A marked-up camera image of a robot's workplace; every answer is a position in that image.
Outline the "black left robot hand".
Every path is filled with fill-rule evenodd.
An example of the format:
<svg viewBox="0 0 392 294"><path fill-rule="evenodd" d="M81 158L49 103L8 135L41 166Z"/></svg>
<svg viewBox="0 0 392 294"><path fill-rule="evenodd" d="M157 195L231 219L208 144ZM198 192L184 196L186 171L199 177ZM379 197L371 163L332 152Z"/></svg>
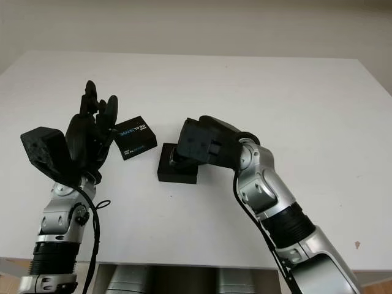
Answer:
<svg viewBox="0 0 392 294"><path fill-rule="evenodd" d="M81 97L80 111L74 115L66 132L70 157L85 177L99 184L103 166L113 140L116 137L118 98L110 96L107 101L97 98L93 81L86 83Z"/></svg>

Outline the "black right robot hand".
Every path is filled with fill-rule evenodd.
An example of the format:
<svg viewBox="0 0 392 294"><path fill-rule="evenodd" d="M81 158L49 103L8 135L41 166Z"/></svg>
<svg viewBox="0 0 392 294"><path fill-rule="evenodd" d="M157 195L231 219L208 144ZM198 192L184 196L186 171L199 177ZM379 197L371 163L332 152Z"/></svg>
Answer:
<svg viewBox="0 0 392 294"><path fill-rule="evenodd" d="M187 118L178 143L171 151L170 164L176 168L210 164L237 170L242 139L260 143L254 134L212 116L203 115L198 120Z"/></svg>

